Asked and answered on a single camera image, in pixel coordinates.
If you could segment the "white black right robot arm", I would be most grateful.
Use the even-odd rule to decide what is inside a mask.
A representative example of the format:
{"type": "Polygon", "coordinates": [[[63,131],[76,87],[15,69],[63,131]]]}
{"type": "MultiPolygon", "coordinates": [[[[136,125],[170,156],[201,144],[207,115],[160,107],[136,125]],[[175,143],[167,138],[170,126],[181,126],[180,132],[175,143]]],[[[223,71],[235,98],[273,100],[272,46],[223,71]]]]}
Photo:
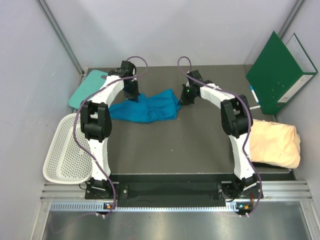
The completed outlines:
{"type": "Polygon", "coordinates": [[[258,177],[250,159],[250,132],[253,118],[245,95],[235,95],[221,89],[209,80],[203,80],[198,70],[185,74],[187,83],[182,86],[179,104],[188,106],[199,97],[220,109],[221,125],[229,137],[233,159],[235,180],[220,189],[221,197],[233,201],[245,198],[256,187],[258,177]]]}

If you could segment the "blue t shirt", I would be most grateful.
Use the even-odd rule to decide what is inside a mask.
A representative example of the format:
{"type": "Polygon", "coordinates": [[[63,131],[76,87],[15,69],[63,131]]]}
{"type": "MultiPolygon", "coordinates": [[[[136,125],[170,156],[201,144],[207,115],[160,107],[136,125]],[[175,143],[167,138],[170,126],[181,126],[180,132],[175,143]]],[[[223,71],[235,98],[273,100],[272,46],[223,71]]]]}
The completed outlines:
{"type": "Polygon", "coordinates": [[[109,107],[110,117],[115,120],[149,124],[177,118],[180,102],[172,89],[147,97],[140,94],[137,102],[125,100],[109,107]]]}

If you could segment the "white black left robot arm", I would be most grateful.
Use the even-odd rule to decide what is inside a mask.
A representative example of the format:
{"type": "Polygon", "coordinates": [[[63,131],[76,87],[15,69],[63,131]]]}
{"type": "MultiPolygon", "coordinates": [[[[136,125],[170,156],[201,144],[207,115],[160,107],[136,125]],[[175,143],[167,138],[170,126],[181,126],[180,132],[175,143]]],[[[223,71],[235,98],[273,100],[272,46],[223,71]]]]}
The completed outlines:
{"type": "Polygon", "coordinates": [[[128,59],[123,60],[119,68],[107,73],[99,92],[82,101],[80,129],[87,139],[92,159],[92,174],[85,181],[85,198],[88,200],[111,200],[115,196],[114,187],[108,180],[111,175],[108,139],[112,132],[109,107],[121,91],[124,91],[126,99],[138,101],[140,93],[136,73],[136,66],[128,59]]]}

